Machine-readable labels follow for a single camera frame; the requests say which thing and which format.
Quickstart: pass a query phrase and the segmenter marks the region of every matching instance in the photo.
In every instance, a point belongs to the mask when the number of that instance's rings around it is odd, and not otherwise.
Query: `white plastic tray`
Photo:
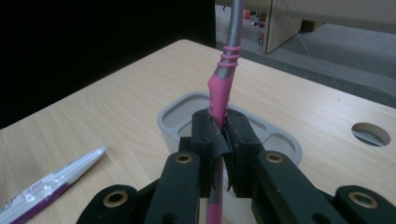
[[[191,136],[191,116],[194,112],[209,107],[208,97],[208,92],[193,91],[180,97],[161,111],[157,123],[171,153],[177,151],[180,137]],[[303,152],[294,137],[242,108],[235,105],[229,105],[229,107],[245,114],[266,150],[281,152],[296,165],[300,162]]]

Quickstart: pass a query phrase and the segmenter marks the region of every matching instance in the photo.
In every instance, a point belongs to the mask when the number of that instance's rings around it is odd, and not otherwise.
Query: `dark background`
[[[2,1],[0,129],[179,39],[216,46],[213,0]]]

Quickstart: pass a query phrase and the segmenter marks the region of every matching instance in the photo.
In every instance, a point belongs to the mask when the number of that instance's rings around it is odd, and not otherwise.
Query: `light wood tabletop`
[[[39,178],[99,146],[106,154],[30,223],[75,223],[101,189],[142,189],[157,179],[169,149],[159,113],[180,96],[207,91],[221,52],[188,40],[126,66],[0,131],[0,204]],[[396,110],[245,59],[231,104],[291,134],[299,168],[330,194],[344,185],[371,189],[396,204]],[[372,123],[390,142],[359,141],[354,124]]]

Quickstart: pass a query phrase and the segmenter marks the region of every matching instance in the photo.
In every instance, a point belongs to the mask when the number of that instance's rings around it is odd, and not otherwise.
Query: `white pen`
[[[0,223],[23,223],[55,201],[105,153],[100,147],[44,176],[0,208]]]

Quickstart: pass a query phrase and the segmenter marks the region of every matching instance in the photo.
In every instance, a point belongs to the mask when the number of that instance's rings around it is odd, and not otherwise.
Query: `pink pen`
[[[233,0],[227,44],[223,48],[215,73],[207,82],[209,87],[209,113],[215,119],[220,130],[223,129],[227,117],[233,76],[235,67],[238,65],[243,15],[244,0]],[[212,190],[207,205],[206,223],[208,224],[220,224],[222,220],[222,166],[222,159],[220,159],[215,168],[216,188]]]

